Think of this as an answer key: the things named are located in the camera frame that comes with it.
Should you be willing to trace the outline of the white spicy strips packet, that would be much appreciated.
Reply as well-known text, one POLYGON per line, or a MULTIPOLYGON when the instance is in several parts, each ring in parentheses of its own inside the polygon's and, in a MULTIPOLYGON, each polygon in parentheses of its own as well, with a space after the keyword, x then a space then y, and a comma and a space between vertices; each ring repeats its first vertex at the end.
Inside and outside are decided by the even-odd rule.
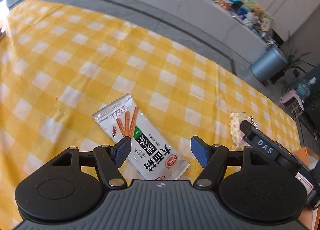
POLYGON ((128 156, 146 180, 178 180, 190 164, 172 147, 142 113, 130 94, 125 94, 93 114, 94 120, 117 143, 131 138, 128 156))

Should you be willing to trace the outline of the clear popcorn snack bag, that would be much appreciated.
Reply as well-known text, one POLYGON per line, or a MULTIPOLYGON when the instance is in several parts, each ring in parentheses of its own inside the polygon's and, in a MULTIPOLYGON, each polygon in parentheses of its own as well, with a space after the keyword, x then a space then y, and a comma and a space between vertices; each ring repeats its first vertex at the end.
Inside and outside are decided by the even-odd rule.
POLYGON ((233 141, 233 150, 243 150, 248 144, 243 140, 245 133, 240 129, 242 121, 248 121, 253 126, 257 127, 258 124, 254 117, 250 116, 246 112, 241 112, 236 109, 232 109, 230 112, 230 135, 233 141))

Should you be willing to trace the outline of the pink space heater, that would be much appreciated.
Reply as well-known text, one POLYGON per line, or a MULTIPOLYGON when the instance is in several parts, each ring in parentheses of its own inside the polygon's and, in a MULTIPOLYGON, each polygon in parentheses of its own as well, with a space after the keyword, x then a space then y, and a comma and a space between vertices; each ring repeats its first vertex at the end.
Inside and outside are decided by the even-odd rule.
POLYGON ((300 116, 304 112, 303 101, 294 89, 283 94, 280 98, 280 103, 284 108, 295 113, 296 117, 300 116))

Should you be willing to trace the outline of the water jug with pump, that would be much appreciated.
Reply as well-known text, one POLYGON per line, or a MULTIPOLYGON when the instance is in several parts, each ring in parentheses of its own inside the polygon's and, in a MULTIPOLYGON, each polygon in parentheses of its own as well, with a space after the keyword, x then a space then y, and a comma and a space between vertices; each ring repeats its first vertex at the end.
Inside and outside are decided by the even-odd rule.
POLYGON ((315 77, 310 80, 299 79, 293 85, 293 89, 296 91, 297 95, 301 100, 306 100, 311 93, 311 86, 317 82, 315 77))

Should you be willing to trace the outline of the blue grey trash bin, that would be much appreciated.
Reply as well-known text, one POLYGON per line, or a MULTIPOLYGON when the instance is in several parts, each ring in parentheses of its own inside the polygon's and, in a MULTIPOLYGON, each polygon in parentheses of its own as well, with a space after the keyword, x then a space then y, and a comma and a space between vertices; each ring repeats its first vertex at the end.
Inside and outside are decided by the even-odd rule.
POLYGON ((265 84, 272 76, 287 66, 287 64, 288 61, 283 51, 272 45, 250 66, 250 70, 259 82, 265 84))

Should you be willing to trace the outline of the potted long-leaf plant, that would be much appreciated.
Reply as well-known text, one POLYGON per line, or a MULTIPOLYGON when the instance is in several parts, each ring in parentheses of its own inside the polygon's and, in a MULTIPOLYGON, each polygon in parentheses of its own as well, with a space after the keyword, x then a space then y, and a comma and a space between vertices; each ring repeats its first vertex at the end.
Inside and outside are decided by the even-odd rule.
POLYGON ((298 49, 295 46, 295 39, 292 37, 290 32, 288 32, 287 41, 284 47, 281 49, 281 52, 283 53, 287 61, 287 64, 280 71, 278 71, 274 76, 270 78, 270 81, 272 84, 275 84, 279 79, 284 77, 285 74, 288 73, 290 69, 298 69, 303 73, 307 74, 307 72, 303 68, 301 68, 302 64, 315 67, 315 65, 308 63, 304 60, 304 57, 312 54, 312 52, 308 51, 308 52, 298 54, 298 49))

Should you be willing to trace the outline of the orange white storage box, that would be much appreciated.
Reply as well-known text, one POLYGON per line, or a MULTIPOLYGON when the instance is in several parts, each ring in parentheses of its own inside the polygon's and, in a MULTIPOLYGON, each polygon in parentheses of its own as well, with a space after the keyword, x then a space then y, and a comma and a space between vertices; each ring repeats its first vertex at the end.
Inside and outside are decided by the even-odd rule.
MULTIPOLYGON (((319 161, 319 156, 308 147, 303 147, 293 153, 308 169, 312 170, 319 161)), ((304 185, 309 194, 311 192, 311 183, 307 183, 306 177, 297 175, 297 179, 304 185)), ((319 207, 315 210, 306 208, 299 217, 299 221, 307 228, 316 230, 319 228, 319 207)))

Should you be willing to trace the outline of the yellow checkered tablecloth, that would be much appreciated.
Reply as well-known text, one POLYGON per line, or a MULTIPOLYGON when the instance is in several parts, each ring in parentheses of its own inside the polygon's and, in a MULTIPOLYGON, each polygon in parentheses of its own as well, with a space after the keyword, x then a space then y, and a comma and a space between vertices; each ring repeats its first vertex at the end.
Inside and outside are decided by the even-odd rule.
POLYGON ((17 185, 70 146, 90 151, 112 140, 92 115, 129 93, 161 135, 189 162, 197 135, 233 146, 229 112, 253 116, 289 151, 296 123, 266 96, 203 54, 133 23, 84 8, 1 1, 1 229, 20 223, 17 185))

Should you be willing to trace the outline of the round paper fan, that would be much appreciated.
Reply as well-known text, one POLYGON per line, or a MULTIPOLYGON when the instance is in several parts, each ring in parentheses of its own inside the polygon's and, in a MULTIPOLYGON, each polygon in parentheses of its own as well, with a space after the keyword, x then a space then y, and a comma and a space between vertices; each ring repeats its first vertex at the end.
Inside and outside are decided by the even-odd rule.
POLYGON ((270 30, 271 26, 271 21, 268 18, 263 18, 261 19, 261 24, 260 24, 260 31, 261 32, 267 32, 270 30))

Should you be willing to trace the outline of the teddy bear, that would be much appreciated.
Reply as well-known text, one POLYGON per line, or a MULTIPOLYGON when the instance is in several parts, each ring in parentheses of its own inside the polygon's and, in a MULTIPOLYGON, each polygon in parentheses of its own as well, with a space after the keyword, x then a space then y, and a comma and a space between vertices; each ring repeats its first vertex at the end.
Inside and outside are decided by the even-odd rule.
POLYGON ((261 18, 264 15, 264 9, 259 6, 259 5, 254 5, 251 8, 251 12, 253 13, 253 15, 257 18, 261 18))

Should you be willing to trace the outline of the white tv console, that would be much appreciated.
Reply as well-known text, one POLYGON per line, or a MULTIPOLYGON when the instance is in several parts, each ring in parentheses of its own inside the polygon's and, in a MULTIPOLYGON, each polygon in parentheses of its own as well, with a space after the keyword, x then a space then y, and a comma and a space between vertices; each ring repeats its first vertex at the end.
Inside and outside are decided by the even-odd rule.
POLYGON ((220 54, 255 62, 266 44, 212 0, 134 0, 160 11, 171 27, 207 42, 220 54))

